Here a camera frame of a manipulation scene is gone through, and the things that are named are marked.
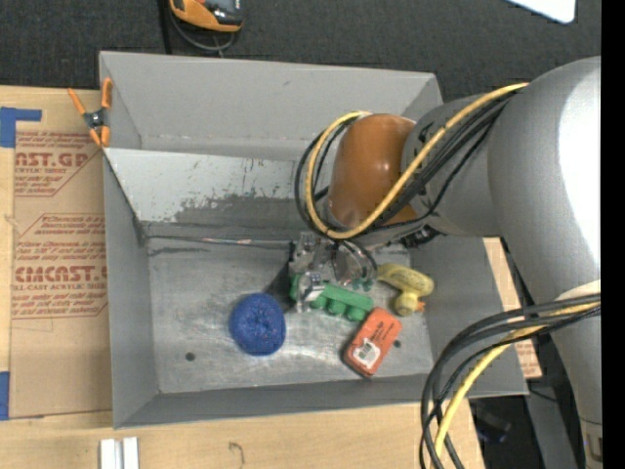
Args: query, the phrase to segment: blue tape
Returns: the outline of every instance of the blue tape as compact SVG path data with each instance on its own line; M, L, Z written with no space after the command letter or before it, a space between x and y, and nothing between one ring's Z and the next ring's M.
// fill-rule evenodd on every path
M0 148L16 146L16 123L18 121L41 121L41 115L41 109L0 107Z
M0 420L9 420L9 372L0 371Z

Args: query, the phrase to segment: white label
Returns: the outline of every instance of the white label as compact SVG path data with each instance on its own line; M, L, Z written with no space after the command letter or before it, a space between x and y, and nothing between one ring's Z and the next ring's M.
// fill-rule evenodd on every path
M362 342L362 346L354 349L353 356L357 362L363 364L367 368L371 368L380 358L380 354L380 348L369 339L365 338Z

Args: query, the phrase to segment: cable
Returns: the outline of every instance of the cable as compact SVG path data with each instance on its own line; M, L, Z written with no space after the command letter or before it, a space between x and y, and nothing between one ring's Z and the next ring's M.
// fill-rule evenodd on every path
M422 417L422 425L423 425L423 436L422 436L422 441L421 441L421 445L420 445L420 449L419 449L419 453L420 453L420 460L421 460L421 464L422 467L425 467L425 462L424 462L424 458L423 458L423 445L425 444L428 448L428 451L431 453L432 456L432 460L435 463L436 467L442 467L441 465L437 465L437 457L436 457L436 452L435 452L435 447L434 444L432 442L432 437L429 433L429 425L430 423L434 420L434 418L437 416L438 411L442 405L442 402L444 401L444 398L446 397L446 395L448 394L449 390L451 389L453 382L456 380L457 376L459 375L459 373L462 371L462 369L464 367L466 367L474 358L476 358L477 356L479 356L480 354L483 354L485 352L487 352L490 349L494 349L498 346L503 346L503 345L510 345L516 341L521 341L525 338L529 338L531 336L534 335L539 335L539 334L543 334L543 333L548 333L551 331L554 331L558 328L561 328L565 325L568 324L573 324L576 320L580 320L582 318L587 318L589 316L593 316L593 313L597 313L601 310L601 306L599 306L598 308L594 309L594 310L590 310L590 311L586 311L586 313L582 314L582 316L577 316L577 317L568 317L566 314L561 314L561 315L549 315L547 317L537 317L534 318L534 320L528 320L528 321L515 321L512 323L504 323L504 324L500 324L499 326L496 327L491 327L488 328L489 326L492 326L494 323L500 321L500 320L506 320L510 317L517 317L517 316L532 316L535 315L537 313L543 313L545 311L550 311L553 309L559 309L562 310L564 309L567 313L569 313L571 310L568 308L573 308L573 310L575 311L582 311L583 308L580 308L581 304L588 304L590 301L597 301L597 299L601 298L601 293L600 294L593 294L590 296L584 296L584 297L576 297L576 298L569 298L569 299L565 299L562 301L555 301L552 303L547 303L547 304L543 304L540 306L535 306L535 307L524 307L521 308L519 310L514 310L514 311L510 311L510 312L505 312L505 313L500 313L491 317L488 317L487 319L478 321L476 323L474 323L473 325L467 327L465 330L463 330L462 332L460 332L456 337L454 337L454 339L452 339L452 341L445 347L445 349L443 350L443 352L441 353L437 363L435 364L435 366L433 367L433 370L431 371L431 373L428 376L428 379L426 381L426 384L424 386L424 391L423 391L423 396L422 396L422 402L421 402L421 417ZM547 323L548 321L554 321L554 320L561 320L560 322L556 322L553 324L549 324L548 326L537 326L537 323ZM510 336L505 339L504 341L497 343L493 346L489 346L488 348L486 348L485 350L481 350L475 354L473 354L472 356L470 356L468 359L466 359L459 367L458 369L454 372L454 374L450 377L450 379L447 381L447 384L445 385L445 388L443 389L442 393L438 396L434 396L433 400L436 399L436 403L435 403L435 407L432 410L431 413L427 412L427 405L430 402L430 397L431 397L431 393L432 391L436 391L436 389L438 388L438 386L436 385L438 382L438 378L440 376L440 373L442 371L442 368L444 367L444 364L446 362L448 362L452 356L454 356L455 354L457 354L459 351L465 349L468 345L471 345L472 343L479 341L479 340L483 340L484 338L487 338L488 336L492 336L495 333L503 333L504 331L508 331L509 328L511 327L521 327L521 326L526 326L527 328L530 327L534 327L535 328L539 328L538 330L534 330L532 334L530 335L524 335L524 336L520 336L518 338L510 338ZM451 444L451 441L448 439L448 437L445 437L445 444L449 447L452 448L453 445ZM456 467L462 467L462 464L456 463Z
M379 228L376 228L376 230L377 231L383 231L383 230L390 230L390 229L395 229L395 228L404 228L406 226L412 225L413 228L411 230L407 231L407 230L402 229L401 230L401 235L402 236L408 236L408 235L411 235L411 234L413 234L415 232L421 231L421 229L424 227L423 226L423 221L425 221L428 217L430 217L430 215L432 215L435 212L435 210L437 209L438 205L442 201L442 199L443 199L447 189L449 188L451 182L460 173L460 171L462 170L464 165L471 158L472 154L478 149L478 147L481 145L481 143L486 139L486 137L490 133L490 129L492 128L492 123L497 118L497 116L499 115L500 112L501 111L497 111L497 112L492 113L490 116L485 118L483 121L480 122L480 124L478 124L475 127L475 129L474 129L475 133L479 132L484 127L486 127L486 130L479 137L479 139L476 141L476 143L473 146L471 146L471 148L463 155L463 157L460 159L460 161L458 162L456 167L449 173L449 175L447 176L447 179L445 180L445 182L443 183L442 187L440 188L440 191L438 192L437 197L435 198L433 203L430 205L430 208L422 216L420 216L417 219L414 219L412 221L404 221L404 222L392 224L392 225L389 225L389 226L381 226ZM401 210L405 206L405 204L406 203L403 203L400 207L396 207L396 211L398 212L399 210ZM390 219L390 217L386 218L384 221L385 222L388 221ZM436 232L435 234L431 234L430 238L427 241L429 241L430 239L433 239L438 234L439 234L439 232Z
M406 187L402 195L374 222L371 228L382 227L406 205L408 205L412 198L417 193L421 192L432 180L434 175L442 168L442 166L446 164L461 148L463 148L469 140L471 140L484 127L494 123L499 114L501 114L503 108L516 93L517 91L513 91L502 98L491 101L488 105L480 109L469 120L467 120L467 122L455 134L453 134L452 138L445 144L445 146L437 151L434 159L429 162L421 172L419 172L412 183ZM461 167L465 162L466 160L463 159L459 166Z
M421 400L421 417L422 417L422 424L424 426L424 435L422 438L422 445L420 447L420 456L422 457L421 453L423 451L423 443L427 445L429 451L431 452L434 451L434 443L432 442L432 437L429 434L427 427L429 423L432 421L432 419L435 416L438 416L442 401L444 397L447 395L448 390L451 388L453 382L455 381L456 377L455 375L452 375L452 377L449 379L447 383L446 389L443 391L443 393L438 395L438 382L439 382L439 377L442 373L442 369L445 366L445 364L454 355L464 350L467 346L470 346L476 342L479 342L480 340L483 340L488 337L492 337L500 333L505 333L505 332L510 331L509 323L503 323L503 324L499 324L498 326L492 326L493 324L498 323L499 321L508 320L509 318L515 318L515 317L520 317L520 316L534 317L536 314L542 313L545 311L552 311L552 310L558 310L558 309L563 309L563 308L568 308L568 307L574 307L580 304L596 301L598 297L600 297L600 295L593 294L590 296L567 298L561 301L555 301L551 303L542 304L538 307L523 307L517 310L498 313L486 319L477 321L476 323L470 325L469 327L461 331L458 335L456 335L456 337L454 337L447 344L447 346L445 346L445 348L443 349L432 371L428 375L426 384L424 385L422 400ZM538 319L534 319L532 321L526 321L524 324L527 326L535 325L537 321ZM470 362L471 359L472 358L469 358L465 362L465 364ZM439 400L437 401L437 404L435 405L433 413L430 415L430 417L428 417L426 405L429 404L431 398L433 399L439 398ZM452 458L454 458L453 457L453 453L454 453L453 445L451 444L451 441L445 440L445 444L448 446L448 449L450 451L450 454L452 455ZM462 464L459 462L459 460L458 460L458 463L456 463L456 466L462 467Z
M601 313L601 306L592 309L590 311L586 311L585 313L582 313L579 316L573 316L573 317L569 317L566 320L564 320L563 322L560 323L556 323L554 325L548 326L548 327L544 327L541 328L539 330L534 331L532 334L530 335L526 335L526 336L521 336L518 337L516 339L510 340L510 341L506 341L506 342L499 342L497 344L494 344L492 346L489 346L485 349L482 349L480 351L478 351L477 353L474 353L473 355L471 355L470 357L468 357L466 360L464 360L459 366L458 368L454 371L454 373L452 374L452 376L450 377L450 379L448 380L447 384L445 385L445 388L443 389L441 395L438 397L436 403L435 403L435 407L432 413L430 413L430 415L428 415L428 413L426 412L426 407L425 404L422 402L421 403L421 416L422 416L422 425L423 425L423 435L422 435L422 439L421 439L421 444L419 446L419 460L421 463L421 467L425 468L426 464L425 464L425 459L424 459L424 453L423 453L423 445L425 444L428 448L428 451L430 452L430 455L432 457L432 461L435 464L436 468L441 468L442 465L440 463L439 457L437 456L436 452L435 452L435 448L434 448L434 443L432 441L432 436L429 433L429 426L432 423L432 421L434 420L434 418L436 417L436 411L437 409L441 408L442 403L444 401L444 398L446 397L446 395L449 393L449 391L451 390L451 387L453 386L453 382L457 379L457 377L459 376L459 374L462 372L462 370L470 363L472 362L475 358L479 357L480 355L483 355L484 353L498 347L498 346L502 346L502 345L506 345L506 344L513 344L516 342L520 342L521 340L525 340L527 338L530 337L536 337L536 336L540 336L540 335L544 335L547 333L551 333L555 330L558 330L560 328L563 328L565 326L574 324L580 320L586 319L586 318L590 318L593 316L597 316ZM449 442L449 444L451 445L451 441L448 439L448 437L445 440L445 444L447 445L447 442ZM456 467L462 467L462 464L456 464Z
M561 312L558 312L558 313L562 313L562 314L566 314L566 312L581 313L585 310L593 309L597 307L598 304L599 303L596 303L594 305L582 306L579 309L562 310ZM534 330L539 330L543 328L544 326L545 325L531 326L530 328L522 328L522 329L512 332L508 337L506 337L502 341L501 346L489 351L486 355L484 355L478 361L475 368L471 370L469 375L467 375L465 379L462 381L462 383L460 384L460 387L458 388L453 398L451 399L451 402L449 403L449 406L447 407L445 411L442 421L440 422L440 425L438 426L437 438L435 440L435 450L438 456L440 456L440 453L442 452L443 440L447 436L447 431L449 431L449 426L451 425L451 421L453 420L456 414L458 406L460 406L460 403L462 402L462 400L464 400L465 396L467 395L467 393L469 392L473 384L476 382L478 377L483 374L483 372L488 368L488 366L496 358L498 358L504 351L506 351L511 346L511 344L505 344L505 343L510 341L511 339L516 339L517 337L527 336L531 334Z
M323 143L327 139L330 134L330 130L327 130L326 133L320 138L320 140L316 143L314 148L312 149L311 160L309 161L308 172L306 175L306 204L309 214L311 215L312 222L315 224L316 228L323 232L325 235L334 239L348 239L353 236L359 235L364 230L366 230L373 222L389 207L389 205L396 199L399 195L401 189L405 185L405 183L410 179L410 177L415 173L417 168L421 165L426 156L430 153L432 148L438 143L438 141L445 135L445 133L454 125L456 125L462 118L464 118L467 114L470 114L472 111L478 109L484 104L488 103L493 99L497 99L506 95L509 92L514 90L518 90L527 85L526 83L510 85L508 87L504 87L502 89L498 89L489 94L485 94L480 97L476 101L473 101L468 106L464 107L460 111L458 111L454 116L452 116L437 132L432 136L432 138L422 147L421 151L417 154L417 156L412 160L408 168L401 174L401 177L397 180L395 185L391 188L389 193L384 197L384 199L380 202L380 204L376 207L376 209L358 226L352 228L345 232L340 232L337 230L331 230L327 225L325 225L318 214L314 210L313 205L313 191L312 191L312 183L313 183L313 169L315 167L316 158L320 152Z
M171 45L171 39L169 36L169 28L167 27L167 18L169 17L169 21L172 24L172 26L174 27L174 29L176 29L176 31L178 32L178 34L181 36L181 38L187 42L189 45L191 45L192 47L195 47L196 49L199 49L202 52L208 53L208 54L219 54L220 56L223 56L223 51L225 49L227 49L228 47L231 47L237 39L237 33L228 33L229 37L228 40L225 43L220 44L218 42L218 38L216 34L213 34L213 39L215 40L215 45L211 46L211 45L207 45L201 42L198 42L197 40L195 40L194 38L192 38L178 23L178 21L176 20L174 13L171 12L171 10L168 7L167 4L167 0L156 0L158 3L158 17L159 17L159 24L160 24L160 28L161 28L161 34L163 36L163 45L165 48L165 53L168 55L171 55L173 53L172 51L172 45Z
M172 12L169 12L168 14L169 14L169 19L170 19L171 24L174 26L176 31L178 31L178 34L180 34L183 40L185 40L189 45L203 52L207 52L209 54L219 54L223 52L225 49L227 49L228 47L230 47L232 44L234 44L234 41L236 40L237 34L229 33L228 40L221 45L211 46L211 45L203 44L201 42L198 42L197 40L194 40L187 34L187 32L178 24L178 21L176 20L176 17L174 16ZM213 39L217 41L217 36L213 35Z
M158 22L160 24L160 31L163 36L163 46L165 47L165 54L171 56L173 54L172 42L169 36L169 28L167 27L167 21L165 14L171 14L171 11L166 11L167 0L156 0L156 7L158 7Z

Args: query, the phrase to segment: blue sponge ball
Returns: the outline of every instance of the blue sponge ball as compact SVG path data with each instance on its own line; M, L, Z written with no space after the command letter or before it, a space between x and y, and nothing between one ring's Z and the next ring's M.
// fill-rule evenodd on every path
M229 330L249 355L275 353L286 337L286 321L277 301L266 293L248 295L232 310Z

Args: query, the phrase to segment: orange clamp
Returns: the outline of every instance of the orange clamp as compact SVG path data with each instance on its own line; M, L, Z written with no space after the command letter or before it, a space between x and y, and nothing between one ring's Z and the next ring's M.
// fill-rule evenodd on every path
M102 97L100 109L88 112L73 89L68 88L67 93L71 97L74 106L84 118L89 127L89 135L99 148L108 148L110 143L110 129L106 125L107 111L111 107L113 82L110 78L105 78L102 85Z

